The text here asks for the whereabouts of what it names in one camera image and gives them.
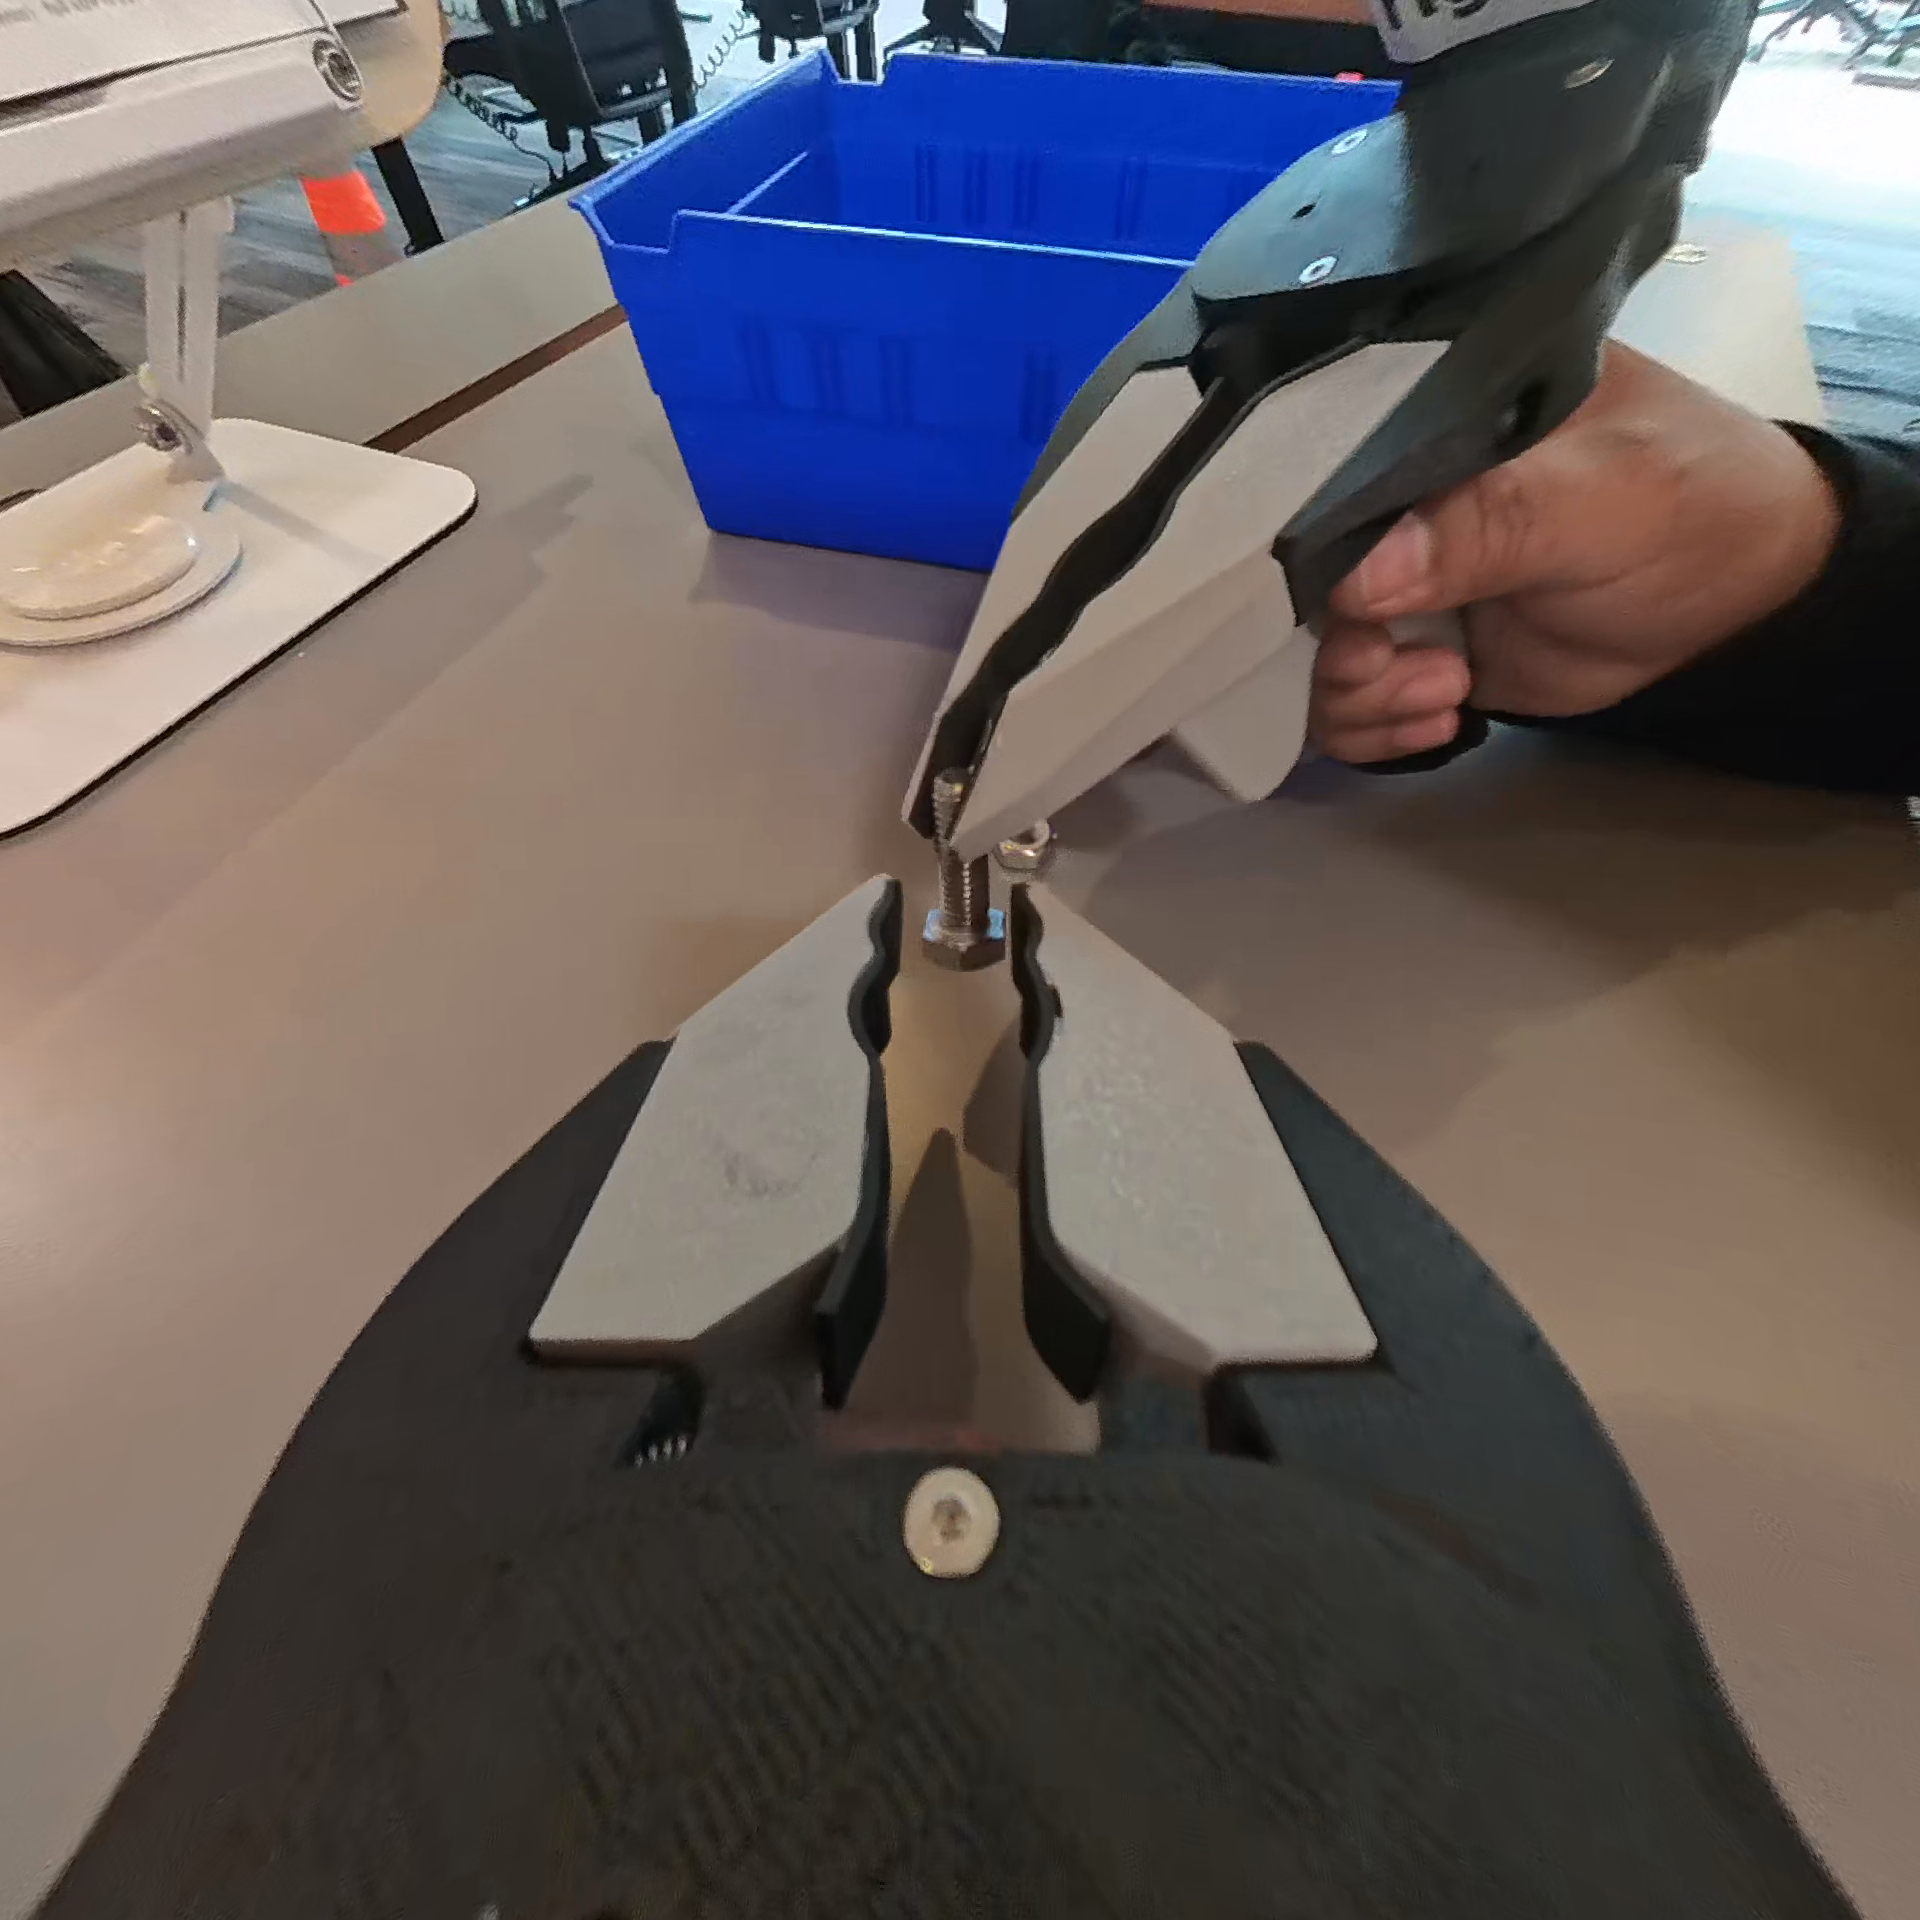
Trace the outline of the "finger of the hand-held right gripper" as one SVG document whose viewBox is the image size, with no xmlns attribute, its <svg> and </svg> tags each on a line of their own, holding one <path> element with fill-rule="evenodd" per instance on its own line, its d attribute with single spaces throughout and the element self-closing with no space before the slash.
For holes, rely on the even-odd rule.
<svg viewBox="0 0 1920 1920">
<path fill-rule="evenodd" d="M 1311 634 L 1275 538 L 1445 349 L 1365 344 L 1255 401 L 1142 555 L 989 696 L 986 745 L 949 746 L 949 766 L 974 762 L 960 855 L 991 853 L 1163 737 L 1237 801 L 1288 776 L 1304 750 Z"/>
<path fill-rule="evenodd" d="M 1181 355 L 1100 365 L 1054 425 L 998 545 L 949 680 L 928 720 L 902 821 L 933 837 L 934 776 L 976 766 L 1010 685 L 1064 634 L 1068 618 L 1144 531 L 1128 497 L 1200 407 Z"/>
</svg>

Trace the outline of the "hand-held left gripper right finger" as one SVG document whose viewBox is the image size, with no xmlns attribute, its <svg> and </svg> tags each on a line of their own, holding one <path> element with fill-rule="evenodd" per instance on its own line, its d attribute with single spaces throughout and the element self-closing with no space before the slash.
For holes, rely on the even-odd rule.
<svg viewBox="0 0 1920 1920">
<path fill-rule="evenodd" d="M 1078 1402 L 1112 1367 L 1344 1368 L 1379 1335 L 1229 1031 L 1044 887 L 1008 903 L 1023 1328 Z"/>
</svg>

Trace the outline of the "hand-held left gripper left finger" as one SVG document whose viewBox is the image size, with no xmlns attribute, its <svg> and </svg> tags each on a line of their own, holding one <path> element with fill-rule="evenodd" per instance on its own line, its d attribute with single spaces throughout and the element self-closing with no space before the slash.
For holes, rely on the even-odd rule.
<svg viewBox="0 0 1920 1920">
<path fill-rule="evenodd" d="M 682 1023 L 535 1313 L 538 1358 L 848 1400 L 886 1290 L 901 931 L 901 881 L 864 879 Z"/>
</svg>

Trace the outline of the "blue plastic bin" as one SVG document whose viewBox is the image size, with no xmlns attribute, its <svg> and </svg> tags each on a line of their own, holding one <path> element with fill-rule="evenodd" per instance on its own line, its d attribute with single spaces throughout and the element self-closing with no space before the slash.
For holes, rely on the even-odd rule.
<svg viewBox="0 0 1920 1920">
<path fill-rule="evenodd" d="M 901 54 L 774 70 L 571 195 L 718 535 L 989 569 L 1051 426 L 1376 80 Z"/>
</svg>

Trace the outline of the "silver hex bolt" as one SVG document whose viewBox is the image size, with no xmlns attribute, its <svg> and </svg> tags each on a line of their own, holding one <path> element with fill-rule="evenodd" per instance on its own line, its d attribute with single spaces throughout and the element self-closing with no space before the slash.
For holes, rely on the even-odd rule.
<svg viewBox="0 0 1920 1920">
<path fill-rule="evenodd" d="M 989 858 L 986 855 L 966 858 L 952 848 L 966 794 L 968 774 L 964 770 L 940 773 L 928 786 L 936 887 L 920 945 L 930 961 L 952 970 L 988 969 L 1006 951 L 1004 914 L 991 903 Z"/>
</svg>

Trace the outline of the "person's right hand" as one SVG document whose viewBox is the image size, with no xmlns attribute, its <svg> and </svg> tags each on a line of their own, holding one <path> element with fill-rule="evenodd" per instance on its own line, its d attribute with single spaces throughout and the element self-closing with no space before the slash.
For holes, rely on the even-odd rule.
<svg viewBox="0 0 1920 1920">
<path fill-rule="evenodd" d="M 1797 437 L 1610 342 L 1568 419 L 1332 589 L 1307 737 L 1357 766 L 1447 746 L 1467 709 L 1606 710 L 1786 607 L 1837 536 Z"/>
</svg>

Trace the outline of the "orange traffic cone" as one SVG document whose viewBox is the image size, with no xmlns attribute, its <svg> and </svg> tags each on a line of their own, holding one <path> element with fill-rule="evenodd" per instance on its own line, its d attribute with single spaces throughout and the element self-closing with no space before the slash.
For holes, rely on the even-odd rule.
<svg viewBox="0 0 1920 1920">
<path fill-rule="evenodd" d="M 335 283 L 356 283 L 400 258 L 387 211 L 359 169 L 300 176 L 300 184 Z"/>
</svg>

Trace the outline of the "white rectangular base plate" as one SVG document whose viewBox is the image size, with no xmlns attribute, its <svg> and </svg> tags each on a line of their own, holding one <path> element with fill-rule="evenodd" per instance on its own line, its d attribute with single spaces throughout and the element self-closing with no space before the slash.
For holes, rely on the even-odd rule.
<svg viewBox="0 0 1920 1920">
<path fill-rule="evenodd" d="M 115 453 L 4 507 L 3 832 L 53 821 L 260 665 L 426 553 L 475 507 L 454 469 L 293 426 L 211 426 L 215 477 Z M 20 607 L 23 570 L 94 555 L 142 520 L 184 527 L 122 566 L 142 593 L 83 614 Z"/>
</svg>

